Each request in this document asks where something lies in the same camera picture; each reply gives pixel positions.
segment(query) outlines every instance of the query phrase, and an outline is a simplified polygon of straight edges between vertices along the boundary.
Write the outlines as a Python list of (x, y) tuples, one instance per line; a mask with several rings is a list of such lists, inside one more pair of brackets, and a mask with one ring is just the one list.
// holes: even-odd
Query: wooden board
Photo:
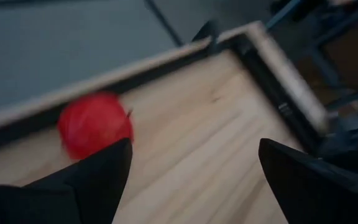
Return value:
[[(203, 46), (199, 42), (186, 50)], [(274, 63), (270, 66), (288, 66), (278, 59)], [(282, 81), (293, 82), (296, 73), (283, 71), (277, 71)], [(183, 67), (121, 100), (133, 110), (135, 142), (113, 223), (286, 223), (257, 157), (259, 139), (300, 147), (230, 51)], [(318, 119), (310, 117), (315, 124)], [(34, 133), (0, 148), (0, 184), (25, 185), (71, 163), (55, 128)]]

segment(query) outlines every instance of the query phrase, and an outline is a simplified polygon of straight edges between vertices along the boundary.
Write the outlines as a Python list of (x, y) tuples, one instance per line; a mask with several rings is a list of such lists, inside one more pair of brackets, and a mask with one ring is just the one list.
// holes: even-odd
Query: wood grain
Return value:
[[(269, 56), (276, 50), (269, 46), (259, 45), (264, 59), (303, 100), (308, 89), (301, 86), (297, 94), (292, 82), (301, 81), (292, 78), (298, 74), (281, 69), (288, 62), (270, 58), (284, 56)], [(300, 147), (230, 51), (132, 90), (121, 101), (133, 110), (135, 142), (113, 223), (286, 223), (257, 157), (259, 139)], [(309, 117), (315, 124), (319, 118)], [(34, 133), (0, 148), (0, 184), (25, 185), (72, 162), (55, 128)]]

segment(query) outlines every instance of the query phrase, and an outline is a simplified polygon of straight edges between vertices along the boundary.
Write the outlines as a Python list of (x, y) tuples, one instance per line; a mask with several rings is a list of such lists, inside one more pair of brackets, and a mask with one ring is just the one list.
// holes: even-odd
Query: wooden edge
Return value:
[[(221, 42), (230, 39), (235, 35), (243, 33), (247, 27), (248, 24), (226, 31), (219, 36), (218, 40)], [(179, 49), (171, 50), (168, 53), (147, 58), (145, 60), (141, 60), (140, 62), (130, 63), (129, 65), (113, 70), (112, 72), (107, 72), (100, 76), (74, 83), (60, 90), (19, 103), (18, 105), (7, 108), (6, 110), (2, 109), (0, 112), (0, 127), (46, 110), (47, 108), (59, 105), (64, 101), (72, 100), (81, 95), (98, 90), (104, 86), (125, 80), (144, 70), (158, 67), (164, 63), (174, 61), (180, 57), (184, 57), (188, 54), (204, 49), (210, 42), (211, 40), (209, 38), (193, 42)]]
[(259, 55), (273, 71), (277, 80), (293, 98), (300, 111), (306, 116), (313, 127), (325, 133), (327, 127), (327, 111), (320, 103), (307, 82), (298, 73), (282, 49), (267, 33), (261, 22), (253, 22), (245, 30), (250, 41), (257, 47)]

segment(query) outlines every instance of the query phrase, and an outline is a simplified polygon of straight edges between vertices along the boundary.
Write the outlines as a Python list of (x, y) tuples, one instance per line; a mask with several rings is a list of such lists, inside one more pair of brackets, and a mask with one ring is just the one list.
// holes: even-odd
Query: red ball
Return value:
[(72, 159), (84, 159), (120, 139), (134, 139), (129, 115), (112, 93), (95, 93), (69, 104), (58, 129)]

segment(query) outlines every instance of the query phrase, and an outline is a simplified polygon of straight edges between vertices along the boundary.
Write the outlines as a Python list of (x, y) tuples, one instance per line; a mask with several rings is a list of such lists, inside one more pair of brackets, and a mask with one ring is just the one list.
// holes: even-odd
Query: wooden tray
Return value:
[[(244, 66), (243, 46), (234, 44), (244, 34), (274, 71), (294, 118), (282, 102), (266, 97), (270, 90), (252, 63), (252, 71)], [(208, 55), (209, 40), (203, 40), (0, 114), (6, 140), (0, 137), (0, 184), (25, 185), (69, 166), (57, 130), (46, 127), (65, 102), (114, 90), (133, 110), (135, 130), (131, 172), (114, 223), (285, 223), (259, 163), (259, 140), (308, 147), (309, 140), (291, 134), (291, 122), (318, 133), (325, 110), (260, 23), (226, 32), (219, 41), (226, 47), (218, 54)], [(44, 121), (44, 113), (54, 120)], [(29, 131), (12, 138), (9, 130), (25, 124)]]

